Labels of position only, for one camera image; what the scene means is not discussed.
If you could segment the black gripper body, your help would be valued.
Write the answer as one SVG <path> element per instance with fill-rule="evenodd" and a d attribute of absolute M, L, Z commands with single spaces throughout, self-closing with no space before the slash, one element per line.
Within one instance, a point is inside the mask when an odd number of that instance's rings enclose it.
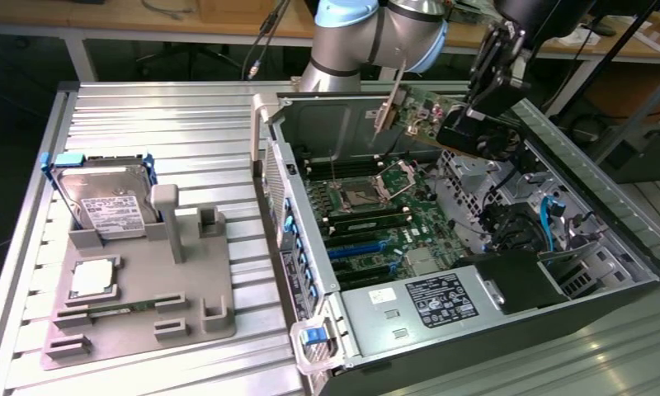
<path fill-rule="evenodd" d="M 594 0 L 494 0 L 497 13 L 525 33 L 526 42 L 566 36 Z"/>

